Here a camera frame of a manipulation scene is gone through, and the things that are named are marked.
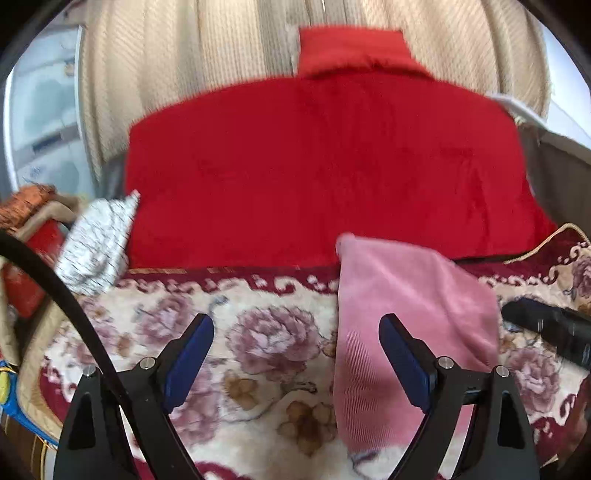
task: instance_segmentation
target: pink towel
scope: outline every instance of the pink towel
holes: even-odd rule
[[[493,292],[436,251],[355,237],[337,241],[341,260],[334,401],[339,436],[352,453],[407,446],[423,419],[398,382],[378,339],[395,313],[435,356],[462,368],[497,363],[499,310]],[[465,431],[469,416],[460,417]]]

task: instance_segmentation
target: floral blanket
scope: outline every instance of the floral blanket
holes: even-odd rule
[[[530,296],[591,313],[591,247],[577,229],[560,229],[510,263],[463,266],[497,293],[501,305]],[[208,479],[381,479],[406,446],[393,448],[397,453],[350,457],[337,435],[337,279],[336,267],[135,271],[109,292],[80,302],[117,370],[158,355],[197,312],[211,316],[213,346],[186,402],[171,415]],[[515,375],[540,462],[565,458],[586,429],[580,419],[591,390],[583,382],[588,372],[514,325],[502,323],[500,339],[501,362]],[[64,322],[46,351],[40,378],[48,405],[61,419],[83,366],[91,362]],[[453,465],[442,472],[451,470]]]

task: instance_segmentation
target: yellow object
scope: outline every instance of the yellow object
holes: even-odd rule
[[[3,405],[8,400],[10,393],[10,377],[7,372],[0,372],[0,405]]]

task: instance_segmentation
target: red fleece cloth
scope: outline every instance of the red fleece cloth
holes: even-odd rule
[[[554,230],[501,107],[380,70],[187,100],[132,128],[127,168],[131,268],[326,265],[343,232],[486,257]]]
[[[430,77],[413,59],[400,30],[335,27],[300,28],[298,77],[340,69],[383,69]]]

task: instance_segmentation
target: metal screw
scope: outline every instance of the metal screw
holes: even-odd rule
[[[498,367],[496,367],[495,371],[496,371],[497,375],[500,375],[503,378],[506,378],[509,376],[509,369],[507,367],[504,367],[503,365],[499,365]]]
[[[139,367],[143,370],[150,370],[156,365],[156,359],[153,356],[146,356],[139,361]]]
[[[96,367],[94,365],[88,365],[84,367],[84,370],[82,371],[82,375],[84,375],[85,377],[92,377],[92,375],[94,375],[95,373]]]
[[[437,360],[437,363],[440,367],[445,368],[446,370],[449,370],[451,367],[453,367],[453,360],[448,356],[440,357],[439,360]]]

